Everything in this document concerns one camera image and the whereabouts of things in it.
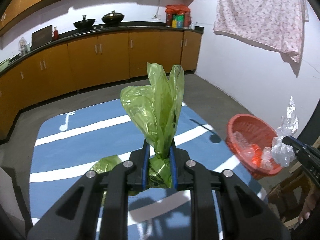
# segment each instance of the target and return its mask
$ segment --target music note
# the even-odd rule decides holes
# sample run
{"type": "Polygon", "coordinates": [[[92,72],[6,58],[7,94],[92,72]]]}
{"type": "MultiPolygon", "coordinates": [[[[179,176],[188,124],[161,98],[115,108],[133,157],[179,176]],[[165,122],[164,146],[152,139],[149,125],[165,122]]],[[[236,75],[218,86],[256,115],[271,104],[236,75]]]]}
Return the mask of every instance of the music note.
{"type": "Polygon", "coordinates": [[[59,127],[59,130],[60,131],[65,131],[68,129],[68,123],[69,123],[69,115],[73,115],[75,114],[75,111],[72,111],[70,113],[67,113],[67,116],[66,116],[66,123],[65,124],[62,124],[60,127],[59,127]]]}

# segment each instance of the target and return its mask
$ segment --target metal screw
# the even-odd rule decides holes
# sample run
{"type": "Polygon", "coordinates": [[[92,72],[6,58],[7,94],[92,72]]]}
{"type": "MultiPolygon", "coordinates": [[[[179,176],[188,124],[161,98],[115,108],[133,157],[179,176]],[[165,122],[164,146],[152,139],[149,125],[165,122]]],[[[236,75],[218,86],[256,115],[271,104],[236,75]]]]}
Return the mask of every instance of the metal screw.
{"type": "Polygon", "coordinates": [[[193,167],[196,165],[196,162],[194,160],[188,160],[188,161],[186,161],[186,165],[188,167],[193,167]]]}
{"type": "Polygon", "coordinates": [[[125,161],[125,162],[123,163],[123,166],[126,167],[126,168],[130,168],[132,165],[133,165],[133,162],[132,162],[132,161],[125,161]]]}
{"type": "Polygon", "coordinates": [[[87,178],[91,179],[94,176],[96,176],[96,172],[91,170],[91,171],[87,171],[87,173],[85,174],[87,176],[87,178]]]}
{"type": "Polygon", "coordinates": [[[224,170],[223,175],[226,177],[231,177],[233,175],[233,172],[231,170],[224,170]]]}

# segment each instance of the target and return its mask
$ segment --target pot lid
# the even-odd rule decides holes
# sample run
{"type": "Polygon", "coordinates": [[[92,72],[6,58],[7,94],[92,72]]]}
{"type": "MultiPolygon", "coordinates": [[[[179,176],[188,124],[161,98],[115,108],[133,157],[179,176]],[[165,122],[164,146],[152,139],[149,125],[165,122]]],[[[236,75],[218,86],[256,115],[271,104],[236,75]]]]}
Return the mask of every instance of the pot lid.
{"type": "Polygon", "coordinates": [[[108,13],[106,15],[104,15],[103,17],[106,17],[106,16],[117,16],[117,15],[123,15],[122,13],[117,13],[116,11],[112,11],[111,13],[108,13]]]}

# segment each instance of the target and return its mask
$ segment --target pink floral fabric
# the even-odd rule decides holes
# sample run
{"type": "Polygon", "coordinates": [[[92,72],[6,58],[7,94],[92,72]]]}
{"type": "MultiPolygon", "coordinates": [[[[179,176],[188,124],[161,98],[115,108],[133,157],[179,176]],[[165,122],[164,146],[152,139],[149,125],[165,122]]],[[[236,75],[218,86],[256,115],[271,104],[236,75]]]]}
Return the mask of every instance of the pink floral fabric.
{"type": "Polygon", "coordinates": [[[306,0],[218,0],[214,31],[270,46],[300,62],[306,0]]]}

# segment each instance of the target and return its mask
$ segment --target black countertop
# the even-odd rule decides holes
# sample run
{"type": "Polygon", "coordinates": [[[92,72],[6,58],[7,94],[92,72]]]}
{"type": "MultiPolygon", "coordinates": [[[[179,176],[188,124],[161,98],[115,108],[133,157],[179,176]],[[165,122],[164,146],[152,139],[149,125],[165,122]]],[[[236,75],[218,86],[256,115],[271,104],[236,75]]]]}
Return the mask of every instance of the black countertop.
{"type": "Polygon", "coordinates": [[[107,32],[117,32],[117,31],[129,31],[129,30],[170,30],[170,31],[191,31],[196,33],[203,34],[204,27],[196,26],[194,30],[184,29],[184,28],[172,28],[166,27],[163,22],[120,22],[117,26],[106,26],[105,24],[94,25],[90,30],[82,31],[72,30],[69,32],[59,34],[59,39],[56,41],[51,41],[43,46],[36,48],[24,55],[24,56],[15,56],[10,59],[10,63],[8,67],[6,67],[3,71],[0,72],[0,76],[9,71],[12,67],[22,62],[26,58],[30,57],[33,54],[36,54],[44,49],[47,49],[51,46],[57,45],[59,43],[63,43],[66,41],[70,41],[72,39],[81,38],[85,36],[107,33],[107,32]]]}

